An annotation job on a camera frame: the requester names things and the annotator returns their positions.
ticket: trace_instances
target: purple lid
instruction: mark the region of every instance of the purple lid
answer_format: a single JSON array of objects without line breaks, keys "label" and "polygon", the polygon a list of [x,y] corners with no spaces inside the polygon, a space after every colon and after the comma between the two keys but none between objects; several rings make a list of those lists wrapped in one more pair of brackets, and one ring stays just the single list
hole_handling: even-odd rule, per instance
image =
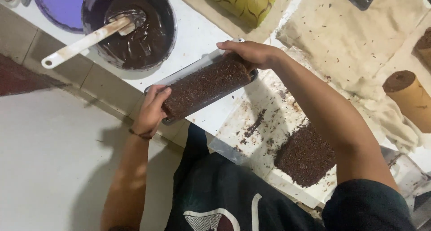
[{"label": "purple lid", "polygon": [[61,29],[83,33],[81,7],[83,0],[35,0],[45,17]]}]

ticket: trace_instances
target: dark bowl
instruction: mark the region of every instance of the dark bowl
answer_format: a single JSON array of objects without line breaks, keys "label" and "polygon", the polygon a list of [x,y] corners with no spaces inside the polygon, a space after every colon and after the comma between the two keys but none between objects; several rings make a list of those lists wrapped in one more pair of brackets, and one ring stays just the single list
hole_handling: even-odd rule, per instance
[{"label": "dark bowl", "polygon": [[[93,31],[103,27],[105,24],[105,13],[108,10],[114,0],[84,0],[82,3],[82,24],[84,26],[84,33],[86,35],[92,33]],[[126,71],[147,71],[158,67],[161,65],[171,54],[175,41],[177,38],[177,22],[175,18],[175,14],[173,8],[169,2],[169,0],[146,0],[150,5],[154,7],[156,12],[159,14],[159,18],[161,23],[164,25],[166,29],[166,36],[168,42],[166,43],[163,51],[163,55],[154,63],[149,65],[145,65],[142,68],[132,68],[125,69],[123,68],[123,61],[114,57],[112,53],[106,50],[103,47],[103,42],[96,44],[92,47],[92,49],[96,49],[97,53],[103,57],[108,63],[114,65],[117,68],[126,70]]]}]

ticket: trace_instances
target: tiled floor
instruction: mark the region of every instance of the tiled floor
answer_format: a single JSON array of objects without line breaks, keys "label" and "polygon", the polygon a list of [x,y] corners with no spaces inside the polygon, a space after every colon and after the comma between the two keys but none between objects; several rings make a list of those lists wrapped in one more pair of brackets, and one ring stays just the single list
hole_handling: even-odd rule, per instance
[{"label": "tiled floor", "polygon": [[[142,92],[78,55],[54,69],[43,68],[40,61],[64,46],[52,36],[0,5],[0,53],[38,73],[70,84],[66,90],[116,118],[135,120],[144,100]],[[181,120],[171,126],[160,125],[157,133],[184,147],[190,122]]]}]

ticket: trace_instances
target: hand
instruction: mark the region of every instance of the hand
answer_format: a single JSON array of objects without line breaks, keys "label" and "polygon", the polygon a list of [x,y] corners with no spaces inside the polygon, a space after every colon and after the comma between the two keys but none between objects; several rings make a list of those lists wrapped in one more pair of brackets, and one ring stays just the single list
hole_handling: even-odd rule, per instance
[{"label": "hand", "polygon": [[162,110],[162,104],[171,95],[171,88],[168,87],[159,92],[164,87],[166,86],[153,85],[148,90],[141,106],[139,117],[132,126],[132,129],[137,134],[149,133],[153,137],[159,128],[160,122],[166,117],[166,113]]},{"label": "hand", "polygon": [[236,52],[246,61],[252,63],[253,68],[269,69],[272,68],[275,61],[281,55],[286,55],[281,49],[256,43],[254,41],[234,42],[225,41],[218,42],[217,47],[229,52]]}]

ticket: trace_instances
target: beige cloth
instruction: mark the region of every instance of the beige cloth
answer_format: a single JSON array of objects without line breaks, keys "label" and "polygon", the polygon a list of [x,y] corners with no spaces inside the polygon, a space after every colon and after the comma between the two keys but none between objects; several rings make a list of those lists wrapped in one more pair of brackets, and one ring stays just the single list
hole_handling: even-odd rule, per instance
[{"label": "beige cloth", "polygon": [[400,151],[420,144],[414,125],[375,79],[429,11],[423,0],[374,0],[360,11],[348,0],[303,0],[278,39],[310,55],[316,69],[355,96]]},{"label": "beige cloth", "polygon": [[256,29],[251,28],[235,15],[212,0],[183,0],[233,38],[264,42],[277,28],[291,0],[275,0],[265,20]]}]

